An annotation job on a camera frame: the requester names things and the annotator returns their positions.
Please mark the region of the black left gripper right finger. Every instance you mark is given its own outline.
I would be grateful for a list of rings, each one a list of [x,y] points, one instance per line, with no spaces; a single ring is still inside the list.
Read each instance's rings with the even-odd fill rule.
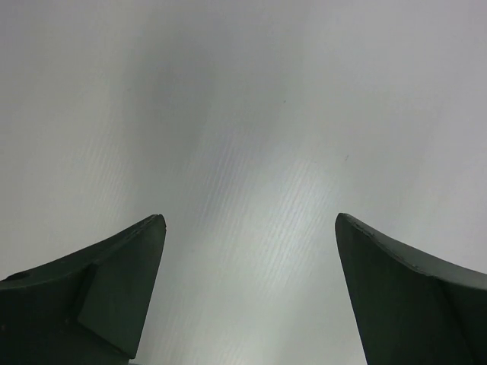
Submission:
[[[401,243],[350,214],[336,242],[369,364],[484,364],[486,276]]]

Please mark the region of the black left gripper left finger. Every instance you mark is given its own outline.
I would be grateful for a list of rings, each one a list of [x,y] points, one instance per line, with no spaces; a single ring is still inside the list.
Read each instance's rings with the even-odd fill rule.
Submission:
[[[128,364],[141,341],[167,225],[131,227],[1,282],[3,364]]]

